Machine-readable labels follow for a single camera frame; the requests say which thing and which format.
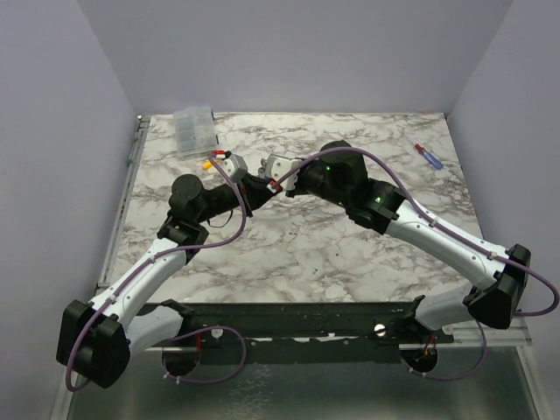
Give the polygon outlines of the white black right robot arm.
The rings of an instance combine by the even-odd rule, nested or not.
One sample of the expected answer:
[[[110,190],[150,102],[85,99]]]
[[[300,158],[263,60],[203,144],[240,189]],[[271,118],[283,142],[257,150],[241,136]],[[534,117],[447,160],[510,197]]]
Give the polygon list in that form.
[[[368,176],[365,153],[344,141],[331,142],[284,171],[273,164],[273,179],[290,196],[311,194],[343,207],[355,224],[407,242],[466,278],[467,283],[434,296],[418,297],[402,320],[403,335],[421,342],[443,326],[476,320],[506,330],[525,289],[529,251],[504,248],[468,234],[427,211],[398,180]]]

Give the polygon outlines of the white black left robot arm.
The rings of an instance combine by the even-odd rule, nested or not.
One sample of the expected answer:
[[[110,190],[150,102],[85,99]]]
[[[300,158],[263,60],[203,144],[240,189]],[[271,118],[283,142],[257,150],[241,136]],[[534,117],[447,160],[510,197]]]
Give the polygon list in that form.
[[[72,384],[73,373],[103,389],[112,386],[133,354],[158,342],[200,342],[207,329],[188,306],[167,300],[149,315],[140,315],[140,310],[171,275],[209,248],[203,222],[236,208],[247,218],[281,190],[274,181],[250,174],[236,181],[228,178],[210,190],[195,175],[178,177],[171,186],[166,220],[142,258],[103,293],[86,303],[74,300],[64,310],[56,360],[66,366],[67,388],[83,388]]]

